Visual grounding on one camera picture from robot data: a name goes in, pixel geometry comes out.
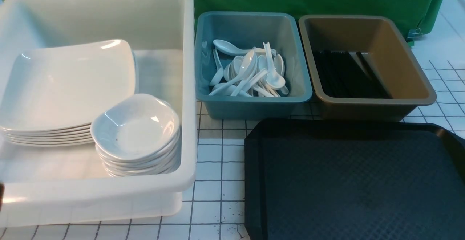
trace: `textured tray surface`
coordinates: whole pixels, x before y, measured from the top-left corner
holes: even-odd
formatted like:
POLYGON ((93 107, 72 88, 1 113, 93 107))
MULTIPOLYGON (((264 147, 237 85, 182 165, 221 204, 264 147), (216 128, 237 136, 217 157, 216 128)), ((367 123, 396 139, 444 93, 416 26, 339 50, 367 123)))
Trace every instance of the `textured tray surface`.
POLYGON ((286 137, 259 143, 270 240, 463 237, 465 187, 436 134, 352 130, 344 139, 284 123, 286 137))

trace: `black serving tray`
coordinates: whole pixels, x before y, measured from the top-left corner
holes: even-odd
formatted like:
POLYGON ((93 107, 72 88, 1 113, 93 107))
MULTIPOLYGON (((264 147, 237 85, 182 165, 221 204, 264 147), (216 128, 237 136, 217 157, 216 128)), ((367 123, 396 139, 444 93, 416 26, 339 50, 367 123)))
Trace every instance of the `black serving tray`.
POLYGON ((463 240, 465 149, 433 124, 269 119, 245 140, 251 240, 463 240))

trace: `teal bin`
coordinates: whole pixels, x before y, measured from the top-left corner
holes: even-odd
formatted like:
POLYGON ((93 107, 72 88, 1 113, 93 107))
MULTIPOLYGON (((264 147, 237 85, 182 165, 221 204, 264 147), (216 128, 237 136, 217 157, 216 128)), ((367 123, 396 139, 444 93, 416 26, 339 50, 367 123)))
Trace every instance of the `teal bin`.
MULTIPOLYGON (((224 67, 233 59, 219 52, 224 67)), ((206 12, 197 22, 195 40, 195 74, 197 99, 202 101, 213 119, 286 118, 298 103, 312 96, 312 84, 300 41, 297 23, 291 15, 260 12, 206 12), (208 96, 216 73, 213 40, 226 40, 238 48, 271 48, 284 58, 287 97, 208 96)))

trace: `brown plastic bin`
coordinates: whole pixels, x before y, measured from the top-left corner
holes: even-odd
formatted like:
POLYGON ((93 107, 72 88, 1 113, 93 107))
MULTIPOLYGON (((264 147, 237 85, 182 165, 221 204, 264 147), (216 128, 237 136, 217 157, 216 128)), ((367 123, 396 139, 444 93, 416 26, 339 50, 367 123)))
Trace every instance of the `brown plastic bin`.
POLYGON ((400 121, 436 93, 394 23, 383 17, 306 15, 299 30, 323 119, 400 121), (360 51, 392 99, 333 98, 323 92, 312 51, 360 51))

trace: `white square plate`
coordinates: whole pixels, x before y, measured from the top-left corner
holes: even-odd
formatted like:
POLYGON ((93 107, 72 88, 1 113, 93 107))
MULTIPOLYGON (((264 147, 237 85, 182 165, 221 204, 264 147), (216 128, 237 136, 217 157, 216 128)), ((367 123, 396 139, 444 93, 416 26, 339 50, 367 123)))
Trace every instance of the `white square plate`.
POLYGON ((124 40, 23 52, 0 106, 5 131, 45 131, 91 123, 136 91, 133 53, 124 40))

